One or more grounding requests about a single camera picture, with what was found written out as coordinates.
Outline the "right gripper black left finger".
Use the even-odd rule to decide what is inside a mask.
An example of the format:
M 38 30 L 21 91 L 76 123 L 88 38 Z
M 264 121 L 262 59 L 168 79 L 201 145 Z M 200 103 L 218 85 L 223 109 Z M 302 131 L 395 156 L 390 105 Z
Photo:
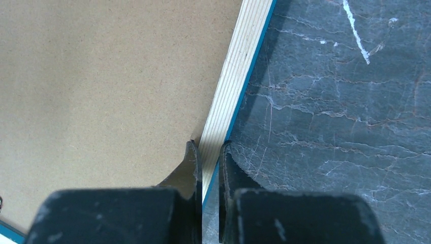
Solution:
M 196 143 L 186 143 L 183 161 L 156 186 L 53 192 L 25 242 L 202 243 L 202 162 Z

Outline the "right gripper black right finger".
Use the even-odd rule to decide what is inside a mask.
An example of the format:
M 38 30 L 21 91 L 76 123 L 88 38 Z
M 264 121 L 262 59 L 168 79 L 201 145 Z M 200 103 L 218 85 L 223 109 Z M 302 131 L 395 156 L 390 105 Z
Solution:
M 345 193 L 267 190 L 233 159 L 219 156 L 220 243 L 384 243 L 360 197 Z

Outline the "blue picture frame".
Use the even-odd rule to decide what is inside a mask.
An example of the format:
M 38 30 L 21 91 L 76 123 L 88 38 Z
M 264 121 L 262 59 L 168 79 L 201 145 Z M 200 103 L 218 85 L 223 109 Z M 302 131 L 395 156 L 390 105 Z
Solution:
M 202 205 L 276 1 L 1 1 L 1 243 L 68 189 L 163 181 Z

